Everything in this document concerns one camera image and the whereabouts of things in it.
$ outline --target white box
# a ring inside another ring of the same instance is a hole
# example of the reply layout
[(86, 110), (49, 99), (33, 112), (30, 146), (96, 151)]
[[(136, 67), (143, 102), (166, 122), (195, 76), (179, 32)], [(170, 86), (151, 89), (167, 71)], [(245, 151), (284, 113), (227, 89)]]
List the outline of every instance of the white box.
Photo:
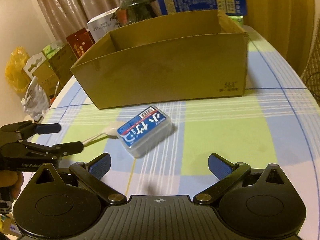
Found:
[(104, 12), (96, 17), (93, 17), (87, 26), (95, 42), (100, 40), (107, 32), (120, 27), (116, 11), (119, 7), (110, 11)]

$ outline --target blue line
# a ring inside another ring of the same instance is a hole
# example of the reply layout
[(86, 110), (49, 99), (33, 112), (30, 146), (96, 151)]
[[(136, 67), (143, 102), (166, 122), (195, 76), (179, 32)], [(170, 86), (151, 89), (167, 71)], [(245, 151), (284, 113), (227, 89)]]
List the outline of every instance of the blue line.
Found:
[(72, 86), (68, 89), (66, 94), (62, 97), (61, 101), (58, 103), (58, 107), (69, 106), (71, 101), (69, 100), (72, 95), (78, 94), (81, 86), (78, 82), (74, 82)]
[[(76, 95), (79, 93), (79, 91), (81, 90), (81, 87), (79, 88), (79, 90), (78, 90), (78, 92), (77, 93), (75, 93), (75, 95), (73, 96), (73, 98), (71, 99), (71, 101), (70, 102), (72, 102), (72, 100), (76, 97)], [(59, 120), (59, 122), (58, 123), (60, 123), (60, 121), (61, 121), (61, 119), (63, 118), (63, 116), (64, 116), (64, 114), (66, 113), (66, 111), (68, 110), (68, 108), (69, 108), (69, 106), (67, 106), (67, 108), (65, 109), (65, 111), (63, 112), (63, 114), (62, 114), (62, 116), (60, 117), (60, 120)], [(51, 139), (51, 136), (52, 136), (52, 134), (50, 134), (50, 136), (49, 136), (49, 138), (48, 138), (48, 140), (47, 140), (47, 142), (45, 143), (45, 145), (47, 145), (47, 143), (49, 142), (49, 140)]]
[(266, 62), (267, 66), (269, 67), (269, 69), (270, 69), (270, 71), (272, 72), (272, 74), (274, 75), (274, 77), (276, 78), (276, 80), (277, 80), (277, 82), (278, 82), (278, 84), (279, 84), (279, 86), (280, 86), (280, 88), (281, 88), (281, 90), (282, 90), (285, 98), (287, 99), (287, 101), (288, 101), (288, 103), (289, 103), (289, 105), (290, 105), (290, 107), (291, 107), (294, 115), (295, 115), (296, 118), (297, 118), (298, 124), (299, 124), (299, 126), (300, 126), (300, 128), (301, 128), (301, 130), (302, 130), (303, 136), (304, 136), (304, 138), (305, 138), (305, 140), (306, 140), (306, 143), (307, 143), (307, 145), (308, 145), (308, 149), (309, 149), (310, 156), (311, 156), (311, 160), (312, 160), (312, 164), (313, 164), (313, 169), (314, 169), (314, 171), (315, 171), (316, 182), (317, 182), (317, 183), (316, 183), (316, 184), (317, 184), (316, 186), (317, 186), (317, 192), (318, 192), (318, 215), (319, 215), (319, 221), (318, 221), (318, 240), (319, 240), (319, 236), (320, 236), (320, 199), (319, 199), (320, 191), (319, 191), (318, 176), (317, 176), (317, 172), (316, 172), (316, 165), (315, 165), (315, 162), (314, 162), (314, 160), (313, 160), (313, 156), (312, 156), (312, 151), (311, 151), (311, 148), (310, 148), (310, 144), (309, 144), (309, 142), (308, 142), (308, 140), (307, 140), (306, 133), (305, 133), (305, 131), (303, 130), (303, 127), (302, 127), (302, 124), (301, 124), (301, 122), (300, 122), (300, 120), (299, 120), (299, 118), (298, 118), (298, 115), (297, 115), (296, 111), (293, 109), (293, 107), (292, 107), (292, 105), (291, 105), (291, 102), (289, 101), (289, 99), (288, 99), (288, 97), (287, 97), (287, 94), (286, 94), (285, 91), (284, 91), (285, 88), (283, 88), (283, 87), (281, 86), (281, 84), (280, 84), (277, 76), (276, 76), (275, 73), (273, 72), (272, 68), (270, 67), (270, 65), (268, 64), (268, 62), (266, 61), (266, 59), (264, 58), (264, 56), (262, 55), (262, 53), (258, 50), (257, 47), (256, 47), (256, 49), (257, 49), (257, 51), (260, 53), (260, 55), (261, 55), (261, 57), (263, 58), (263, 60)]
[[(70, 106), (87, 106), (87, 105), (94, 105), (94, 103), (89, 103), (89, 104), (78, 104), (78, 105), (70, 105)], [(50, 108), (50, 110), (52, 109), (59, 109), (59, 108), (64, 108), (65, 106), (58, 106), (58, 107), (54, 107), (54, 108)]]
[(246, 88), (245, 90), (259, 90), (259, 89), (299, 89), (299, 90), (308, 90), (307, 88), (283, 88), (280, 87), (279, 88)]

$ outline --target yellow plastic bag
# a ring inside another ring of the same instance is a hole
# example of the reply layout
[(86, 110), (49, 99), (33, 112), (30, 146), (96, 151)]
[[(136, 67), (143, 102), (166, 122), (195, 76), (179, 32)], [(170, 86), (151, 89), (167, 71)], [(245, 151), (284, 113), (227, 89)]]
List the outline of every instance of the yellow plastic bag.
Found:
[(17, 47), (10, 55), (5, 67), (5, 78), (17, 93), (25, 93), (31, 80), (23, 70), (30, 59), (25, 48)]

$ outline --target blue box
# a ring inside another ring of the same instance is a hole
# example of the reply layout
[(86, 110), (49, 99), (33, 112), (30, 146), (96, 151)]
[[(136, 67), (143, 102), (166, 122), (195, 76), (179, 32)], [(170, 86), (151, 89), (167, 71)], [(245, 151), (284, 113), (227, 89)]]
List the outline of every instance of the blue box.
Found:
[(200, 10), (222, 10), (227, 15), (247, 15), (246, 0), (157, 0), (163, 15)]

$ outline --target barcode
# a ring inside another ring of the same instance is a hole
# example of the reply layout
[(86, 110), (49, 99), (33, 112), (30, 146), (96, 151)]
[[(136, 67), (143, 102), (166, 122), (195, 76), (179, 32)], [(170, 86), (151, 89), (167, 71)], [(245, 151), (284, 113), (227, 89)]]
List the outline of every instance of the barcode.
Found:
[(140, 118), (145, 118), (149, 114), (151, 114), (154, 111), (152, 107), (149, 107), (148, 109), (144, 110), (141, 114), (139, 114)]

